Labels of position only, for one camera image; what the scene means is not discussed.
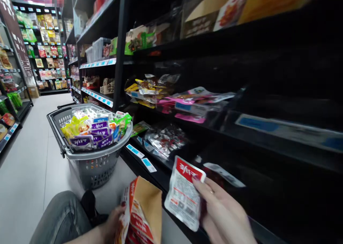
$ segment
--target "gray shopping basket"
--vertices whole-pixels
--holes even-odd
[[[69,159],[85,190],[98,188],[110,179],[118,160],[120,149],[128,142],[133,128],[131,122],[124,137],[118,143],[106,148],[83,152],[74,151],[62,133],[61,127],[64,126],[65,121],[73,117],[71,112],[74,109],[89,107],[92,107],[94,110],[104,109],[89,103],[66,106],[47,115],[51,129],[60,147],[61,155],[63,158],[66,156]]]

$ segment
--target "right hand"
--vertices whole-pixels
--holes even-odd
[[[243,207],[217,183],[206,178],[193,184],[206,201],[203,227],[213,244],[256,244]]]

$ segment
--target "white floor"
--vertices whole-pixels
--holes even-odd
[[[4,244],[28,243],[50,200],[57,193],[72,190],[79,198],[84,190],[63,159],[46,115],[58,105],[71,103],[70,94],[34,99],[23,128],[0,158],[0,239]],[[96,209],[109,213],[120,202],[123,189],[136,175],[120,158],[114,176],[94,190]],[[162,243],[189,243],[163,212]]]

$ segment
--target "white snack package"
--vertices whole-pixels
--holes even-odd
[[[193,175],[197,175],[201,182],[204,182],[206,178],[203,170],[175,156],[169,192],[164,206],[189,229],[197,231],[200,218],[200,194],[193,185]]]

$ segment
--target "clear plastic container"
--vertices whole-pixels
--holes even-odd
[[[99,38],[93,42],[93,59],[98,61],[103,57],[103,49],[105,44],[111,44],[111,39]]]
[[[87,56],[87,63],[88,64],[94,62],[93,47],[92,46],[90,48],[86,49],[86,56]]]

